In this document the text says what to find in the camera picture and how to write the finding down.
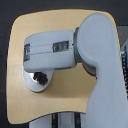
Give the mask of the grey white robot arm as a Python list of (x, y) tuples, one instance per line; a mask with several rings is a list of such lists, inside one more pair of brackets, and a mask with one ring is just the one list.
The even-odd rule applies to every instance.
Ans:
[(97, 78), (86, 108), (86, 128), (128, 128), (121, 50), (113, 21), (103, 13), (87, 16), (73, 31), (30, 35), (24, 42), (24, 70), (54, 71), (84, 65)]

